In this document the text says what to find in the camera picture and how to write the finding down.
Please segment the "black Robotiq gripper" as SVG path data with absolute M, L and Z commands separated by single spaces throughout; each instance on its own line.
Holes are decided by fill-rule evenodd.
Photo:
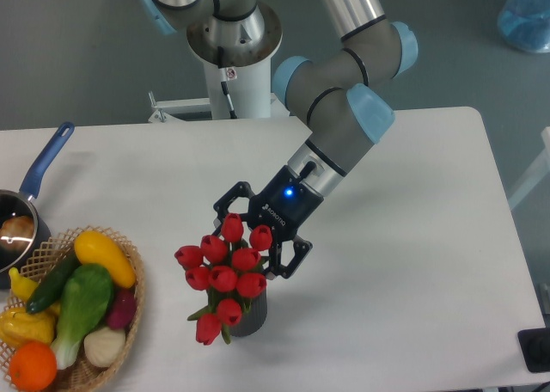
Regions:
M 283 166 L 264 189 L 255 194 L 247 181 L 238 181 L 213 205 L 215 236 L 220 236 L 224 219 L 238 199 L 247 199 L 237 213 L 248 230 L 260 225 L 274 229 L 273 243 L 268 250 L 263 274 L 273 280 L 289 279 L 313 248 L 313 243 L 297 236 L 300 226 L 324 198 L 305 185 L 305 178 L 316 168 L 306 164 L 298 175 Z

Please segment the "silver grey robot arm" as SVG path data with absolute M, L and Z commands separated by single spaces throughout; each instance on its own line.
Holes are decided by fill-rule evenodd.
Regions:
M 374 87 L 418 56 L 412 30 L 388 21 L 379 0 L 322 1 L 341 49 L 321 63 L 292 57 L 272 68 L 282 27 L 260 0 L 141 0 L 163 33 L 186 34 L 204 67 L 213 119 L 266 118 L 278 100 L 310 130 L 261 192 L 240 182 L 214 206 L 224 219 L 235 199 L 246 198 L 246 224 L 271 229 L 269 279 L 289 278 L 299 267 L 312 248 L 300 226 L 394 123 Z

